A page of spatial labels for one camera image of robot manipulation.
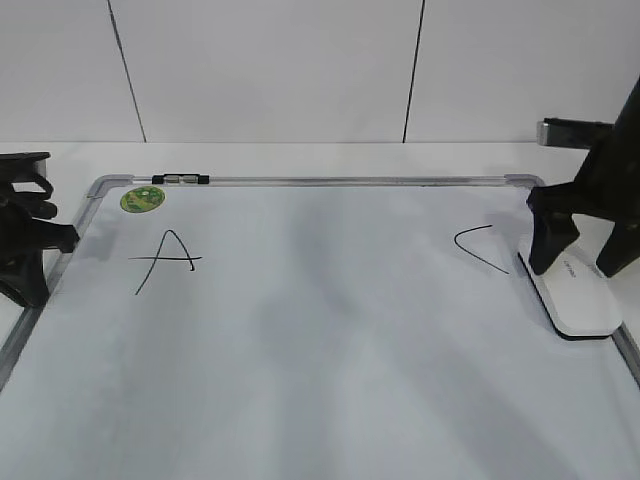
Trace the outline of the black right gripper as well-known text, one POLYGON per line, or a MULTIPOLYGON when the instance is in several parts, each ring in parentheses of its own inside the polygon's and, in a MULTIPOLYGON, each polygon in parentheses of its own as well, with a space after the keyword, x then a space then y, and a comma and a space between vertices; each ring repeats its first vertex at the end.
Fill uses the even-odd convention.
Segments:
MULTIPOLYGON (((596 265, 608 278, 639 258, 639 81, 611 133, 587 155, 574 178, 575 213, 614 223, 596 265)), ((544 274, 579 237, 572 219, 571 183, 534 187, 527 200, 533 215, 529 266, 544 274)))

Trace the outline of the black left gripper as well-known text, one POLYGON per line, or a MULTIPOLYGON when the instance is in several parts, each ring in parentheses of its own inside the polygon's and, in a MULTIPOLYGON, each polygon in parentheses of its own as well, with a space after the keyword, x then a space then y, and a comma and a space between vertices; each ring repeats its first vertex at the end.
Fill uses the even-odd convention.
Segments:
POLYGON ((56 206, 46 178, 49 152, 1 155, 1 294, 21 307, 42 307, 49 298, 44 250, 72 253, 73 225, 51 223, 56 206))

